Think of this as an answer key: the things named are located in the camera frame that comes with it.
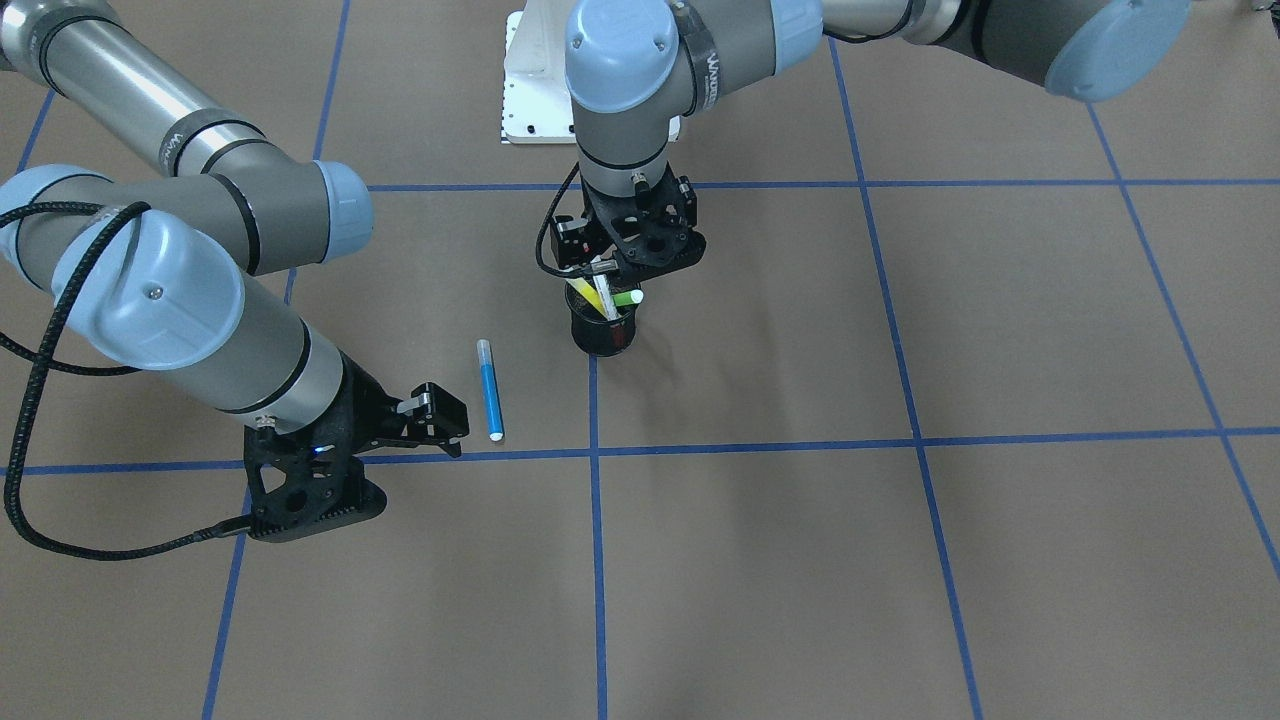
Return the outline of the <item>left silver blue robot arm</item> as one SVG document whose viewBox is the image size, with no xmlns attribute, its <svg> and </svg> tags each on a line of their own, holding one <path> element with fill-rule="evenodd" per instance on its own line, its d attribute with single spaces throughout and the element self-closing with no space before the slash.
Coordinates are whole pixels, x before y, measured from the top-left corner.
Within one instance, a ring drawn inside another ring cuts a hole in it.
<svg viewBox="0 0 1280 720">
<path fill-rule="evenodd" d="M 548 213 L 543 270 L 637 284 L 701 259 L 698 200 L 676 176 L 669 122 L 805 61 L 827 38 L 945 47 L 1048 94 L 1101 102 L 1155 69 L 1189 1 L 576 1 L 564 82 L 579 219 Z"/>
</svg>

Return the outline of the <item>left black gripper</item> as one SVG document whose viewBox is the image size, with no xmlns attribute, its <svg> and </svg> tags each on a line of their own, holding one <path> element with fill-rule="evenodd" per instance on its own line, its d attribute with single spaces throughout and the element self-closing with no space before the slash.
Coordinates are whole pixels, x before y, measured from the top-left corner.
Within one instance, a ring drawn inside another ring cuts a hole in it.
<svg viewBox="0 0 1280 720">
<path fill-rule="evenodd" d="M 622 279 L 622 269 L 605 252 L 613 247 L 611 240 L 590 214 L 586 217 L 553 215 L 553 275 L 562 279 L 594 279 L 605 277 Z"/>
</svg>

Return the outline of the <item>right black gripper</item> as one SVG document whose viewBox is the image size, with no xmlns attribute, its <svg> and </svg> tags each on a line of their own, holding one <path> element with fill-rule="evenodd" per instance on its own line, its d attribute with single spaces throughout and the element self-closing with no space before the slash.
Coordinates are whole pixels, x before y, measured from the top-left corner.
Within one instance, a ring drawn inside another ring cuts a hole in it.
<svg viewBox="0 0 1280 720">
<path fill-rule="evenodd" d="M 431 446 L 451 457 L 463 454 L 467 432 L 454 433 L 442 427 L 467 427 L 468 410 L 463 401 L 434 382 L 410 393 L 410 416 L 424 425 L 410 425 L 410 416 L 397 411 L 399 398 L 384 388 L 353 359 L 340 354 L 342 382 L 335 407 L 349 437 L 352 451 L 375 448 L 416 448 Z"/>
</svg>

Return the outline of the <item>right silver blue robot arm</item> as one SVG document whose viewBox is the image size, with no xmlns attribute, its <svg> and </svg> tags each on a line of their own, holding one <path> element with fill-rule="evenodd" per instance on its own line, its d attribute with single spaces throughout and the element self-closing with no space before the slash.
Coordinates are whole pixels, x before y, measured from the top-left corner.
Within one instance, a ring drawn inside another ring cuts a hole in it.
<svg viewBox="0 0 1280 720">
<path fill-rule="evenodd" d="M 259 277 L 330 263 L 372 234 L 351 168 L 296 161 L 138 41 L 105 1 L 5 1 L 3 68 L 68 97 L 141 156 L 156 181 L 118 183 L 73 165 L 3 184 L 3 210 L 87 202 L 83 223 L 38 214 L 3 231 L 3 255 L 60 299 L 95 237 L 145 202 L 106 246 L 69 325 L 114 363 L 166 378 L 251 428 L 308 430 L 351 380 L 372 400 L 355 446 L 436 445 L 458 455 L 466 407 L 442 389 L 385 395 Z"/>
</svg>

